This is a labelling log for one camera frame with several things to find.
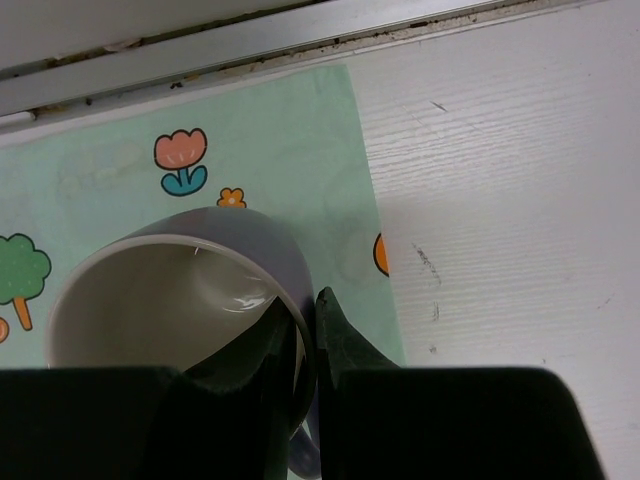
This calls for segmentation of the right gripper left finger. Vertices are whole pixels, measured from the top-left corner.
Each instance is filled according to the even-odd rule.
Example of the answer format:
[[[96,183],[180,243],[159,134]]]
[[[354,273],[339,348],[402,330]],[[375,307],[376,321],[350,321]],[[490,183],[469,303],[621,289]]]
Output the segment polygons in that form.
[[[258,321],[186,371],[212,395],[201,415],[216,471],[284,479],[294,397],[295,322],[279,298]]]

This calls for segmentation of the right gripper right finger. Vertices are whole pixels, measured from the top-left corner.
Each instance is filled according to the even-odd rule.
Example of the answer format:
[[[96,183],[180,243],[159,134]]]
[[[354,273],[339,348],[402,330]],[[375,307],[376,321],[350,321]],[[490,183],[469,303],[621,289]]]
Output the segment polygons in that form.
[[[315,303],[317,387],[314,426],[324,479],[357,478],[365,462],[380,450],[371,432],[365,403],[368,371],[397,365],[347,319],[333,289],[320,291]]]

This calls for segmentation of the purple mug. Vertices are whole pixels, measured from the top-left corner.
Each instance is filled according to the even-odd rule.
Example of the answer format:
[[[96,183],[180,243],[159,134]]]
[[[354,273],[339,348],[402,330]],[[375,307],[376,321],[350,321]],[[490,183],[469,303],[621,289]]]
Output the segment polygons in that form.
[[[289,467],[320,475],[311,275],[291,232],[250,209],[202,207],[117,240],[69,275],[50,313],[54,368],[186,370],[252,327],[280,300],[296,325]]]

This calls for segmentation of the green cartoon print cloth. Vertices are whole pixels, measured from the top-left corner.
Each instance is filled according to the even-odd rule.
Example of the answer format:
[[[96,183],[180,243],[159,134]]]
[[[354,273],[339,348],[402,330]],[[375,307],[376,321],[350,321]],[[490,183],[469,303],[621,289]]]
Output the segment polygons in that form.
[[[245,206],[293,234],[315,289],[391,360],[404,348],[348,70],[324,67],[134,115],[1,139],[1,365],[41,367],[46,316],[101,247],[200,207]]]

